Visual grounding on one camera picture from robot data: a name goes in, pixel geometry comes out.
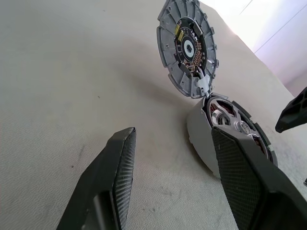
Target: white floor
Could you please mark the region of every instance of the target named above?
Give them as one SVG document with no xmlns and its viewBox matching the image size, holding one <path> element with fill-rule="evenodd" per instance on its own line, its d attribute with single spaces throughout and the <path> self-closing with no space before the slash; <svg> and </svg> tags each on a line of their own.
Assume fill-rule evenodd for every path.
<svg viewBox="0 0 307 230">
<path fill-rule="evenodd" d="M 0 3 L 1 229 L 55 229 L 108 138 L 137 128 L 129 230 L 236 229 L 221 183 L 188 142 L 182 96 L 156 42 L 164 0 Z M 225 25 L 214 26 L 215 91 L 259 121 L 280 168 L 307 198 L 306 127 L 273 131 L 293 98 Z"/>
</svg>

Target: carbon fiber texture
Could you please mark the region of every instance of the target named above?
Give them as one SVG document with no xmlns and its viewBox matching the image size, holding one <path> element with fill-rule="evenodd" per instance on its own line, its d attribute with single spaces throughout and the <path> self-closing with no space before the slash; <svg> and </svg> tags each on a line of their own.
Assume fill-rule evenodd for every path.
<svg viewBox="0 0 307 230">
<path fill-rule="evenodd" d="M 250 229 L 260 201 L 261 185 L 234 140 L 213 131 L 222 185 L 240 230 Z"/>
<path fill-rule="evenodd" d="M 118 211 L 120 229 L 126 229 L 127 214 L 132 189 L 136 131 L 134 130 L 124 144 L 123 152 L 114 182 L 115 205 Z"/>
</svg>

